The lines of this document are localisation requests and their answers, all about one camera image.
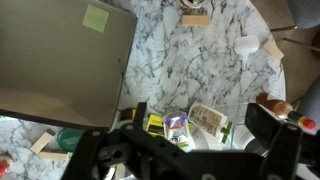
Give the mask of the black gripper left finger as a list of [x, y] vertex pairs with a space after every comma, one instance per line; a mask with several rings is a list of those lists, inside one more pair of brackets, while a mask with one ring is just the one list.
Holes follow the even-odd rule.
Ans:
[[84, 132], [61, 180], [103, 180], [112, 165], [121, 163], [141, 179], [138, 148], [144, 134], [142, 123], [146, 109], [147, 103], [140, 102], [134, 119], [120, 121], [112, 132], [102, 129]]

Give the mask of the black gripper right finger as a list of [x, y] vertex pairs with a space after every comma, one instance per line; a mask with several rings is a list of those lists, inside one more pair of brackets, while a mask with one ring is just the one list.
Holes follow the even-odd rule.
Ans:
[[279, 121], [256, 103], [248, 104], [245, 125], [268, 150], [259, 168], [259, 178], [294, 180], [301, 152], [302, 129]]

